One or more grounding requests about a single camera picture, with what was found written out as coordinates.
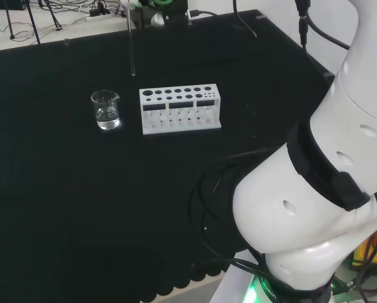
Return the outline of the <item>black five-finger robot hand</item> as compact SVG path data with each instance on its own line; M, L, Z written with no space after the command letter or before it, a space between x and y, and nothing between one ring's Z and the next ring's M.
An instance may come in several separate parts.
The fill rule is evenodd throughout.
M137 29L186 27L190 24L188 1L126 1L126 15Z

